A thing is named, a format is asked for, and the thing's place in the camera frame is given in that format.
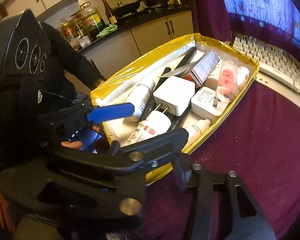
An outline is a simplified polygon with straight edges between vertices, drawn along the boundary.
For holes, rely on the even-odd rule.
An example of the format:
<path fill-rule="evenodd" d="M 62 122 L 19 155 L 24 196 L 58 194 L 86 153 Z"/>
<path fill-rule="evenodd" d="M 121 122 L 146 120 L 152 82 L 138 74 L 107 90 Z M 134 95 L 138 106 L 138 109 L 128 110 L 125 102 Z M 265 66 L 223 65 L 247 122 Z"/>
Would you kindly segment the person hand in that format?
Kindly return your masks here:
<path fill-rule="evenodd" d="M 101 129 L 97 126 L 93 126 L 92 129 L 97 131 L 98 133 L 100 133 L 101 131 Z M 74 141 L 74 142 L 65 141 L 62 142 L 62 146 L 79 150 L 79 148 L 82 146 L 82 143 L 80 141 Z"/>

